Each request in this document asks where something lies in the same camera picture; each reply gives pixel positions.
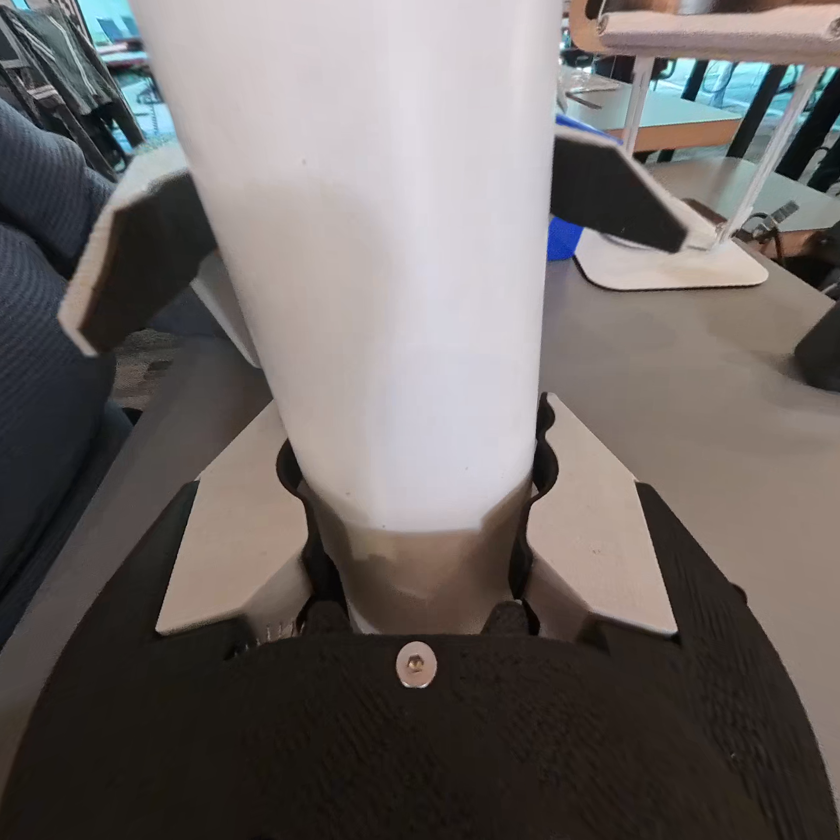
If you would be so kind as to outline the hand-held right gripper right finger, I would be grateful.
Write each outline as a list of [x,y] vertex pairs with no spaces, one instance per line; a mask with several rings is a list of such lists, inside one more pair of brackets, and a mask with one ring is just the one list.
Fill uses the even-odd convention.
[[534,634],[576,640],[597,623],[676,635],[634,474],[552,393],[539,400],[532,497],[509,585]]

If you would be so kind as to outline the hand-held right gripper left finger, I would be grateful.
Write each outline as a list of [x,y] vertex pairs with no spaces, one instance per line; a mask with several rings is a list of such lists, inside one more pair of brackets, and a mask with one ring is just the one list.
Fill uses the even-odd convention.
[[309,530],[302,497],[285,488],[277,457],[287,441],[268,405],[198,477],[156,632],[171,636],[231,618],[257,637],[290,637],[312,593],[302,564]]

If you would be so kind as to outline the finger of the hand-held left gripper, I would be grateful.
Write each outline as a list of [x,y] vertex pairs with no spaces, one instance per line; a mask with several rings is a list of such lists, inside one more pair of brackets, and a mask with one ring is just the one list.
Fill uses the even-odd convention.
[[622,146],[598,133],[554,129],[551,214],[633,245],[707,250],[715,225],[672,196]]
[[233,281],[181,148],[137,154],[94,224],[58,309],[89,358],[151,325],[185,290],[259,368]]

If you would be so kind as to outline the blue storage bin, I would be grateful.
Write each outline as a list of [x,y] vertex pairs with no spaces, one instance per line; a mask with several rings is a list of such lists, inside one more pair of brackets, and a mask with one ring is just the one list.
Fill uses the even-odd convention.
[[[577,119],[570,118],[564,113],[557,112],[554,116],[554,121],[559,127],[591,133],[609,140],[619,146],[623,145],[623,141],[617,137],[595,129]],[[572,258],[581,239],[582,232],[583,227],[569,223],[562,218],[554,216],[553,214],[550,215],[547,240],[547,261],[552,263]]]

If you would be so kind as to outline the white water bottle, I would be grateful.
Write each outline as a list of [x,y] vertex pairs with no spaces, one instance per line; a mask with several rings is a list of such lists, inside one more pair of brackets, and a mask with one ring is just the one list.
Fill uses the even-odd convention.
[[469,634],[530,489],[560,2],[133,2],[363,628]]

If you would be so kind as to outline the wood edged table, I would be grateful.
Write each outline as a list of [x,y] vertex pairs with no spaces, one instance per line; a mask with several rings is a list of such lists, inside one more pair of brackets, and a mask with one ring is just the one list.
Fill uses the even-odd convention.
[[[558,90],[566,109],[560,117],[623,140],[632,86],[562,66]],[[657,91],[647,94],[636,135],[636,152],[706,148],[729,144],[739,115]]]

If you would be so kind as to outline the dark striped jacket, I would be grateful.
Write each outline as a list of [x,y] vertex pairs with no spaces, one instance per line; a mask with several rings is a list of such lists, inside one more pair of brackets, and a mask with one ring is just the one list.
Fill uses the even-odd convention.
[[2,91],[38,128],[72,140],[116,182],[144,143],[119,85],[61,6],[2,2]]

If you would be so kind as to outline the black equipment case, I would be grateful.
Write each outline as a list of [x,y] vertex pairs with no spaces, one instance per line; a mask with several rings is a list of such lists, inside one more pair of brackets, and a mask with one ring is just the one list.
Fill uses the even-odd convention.
[[803,382],[839,393],[839,301],[798,342],[793,359]]

